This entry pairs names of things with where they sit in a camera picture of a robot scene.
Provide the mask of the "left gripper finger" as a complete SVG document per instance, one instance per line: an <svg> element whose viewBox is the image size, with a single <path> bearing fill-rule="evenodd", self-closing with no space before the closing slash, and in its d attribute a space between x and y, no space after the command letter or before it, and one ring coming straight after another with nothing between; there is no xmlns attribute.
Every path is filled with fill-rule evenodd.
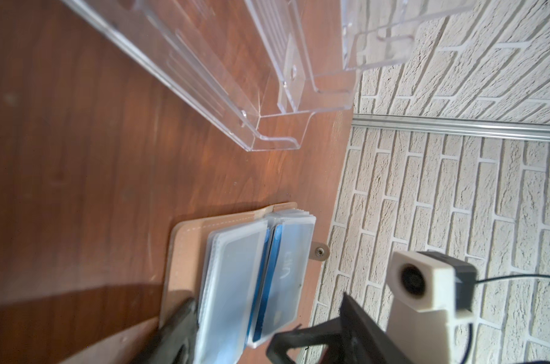
<svg viewBox="0 0 550 364"><path fill-rule="evenodd" d="M193 363L199 330L197 302L188 298L130 363Z"/></svg>

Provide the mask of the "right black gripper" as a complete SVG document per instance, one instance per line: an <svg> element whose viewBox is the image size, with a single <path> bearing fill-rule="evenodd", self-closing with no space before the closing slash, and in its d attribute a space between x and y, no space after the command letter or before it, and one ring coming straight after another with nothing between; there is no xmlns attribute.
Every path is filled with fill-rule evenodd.
<svg viewBox="0 0 550 364"><path fill-rule="evenodd" d="M387 363L412 361L348 294L343 295L340 318L306 329L277 333L266 355L272 363L295 363L288 351L323 345L320 363Z"/></svg>

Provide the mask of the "tan leather card holder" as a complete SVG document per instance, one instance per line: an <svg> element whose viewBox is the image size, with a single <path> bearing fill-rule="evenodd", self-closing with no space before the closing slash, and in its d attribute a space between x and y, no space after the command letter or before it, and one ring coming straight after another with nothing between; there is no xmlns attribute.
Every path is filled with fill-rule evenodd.
<svg viewBox="0 0 550 364"><path fill-rule="evenodd" d="M262 344L294 323L310 261L325 261L330 251L313 239L317 219L295 203L177 224L170 245L160 325L188 300L197 302L199 330L193 363L236 363L246 350L247 330L267 228L281 224L280 248L267 303Z"/></svg>

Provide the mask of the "clear plastic organizer box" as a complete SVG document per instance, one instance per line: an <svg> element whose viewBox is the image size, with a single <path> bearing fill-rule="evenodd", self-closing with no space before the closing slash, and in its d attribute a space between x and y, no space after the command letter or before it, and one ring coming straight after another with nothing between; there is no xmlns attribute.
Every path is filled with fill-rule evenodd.
<svg viewBox="0 0 550 364"><path fill-rule="evenodd" d="M362 74L409 60L420 25L471 1L71 1L247 151L297 150Z"/></svg>

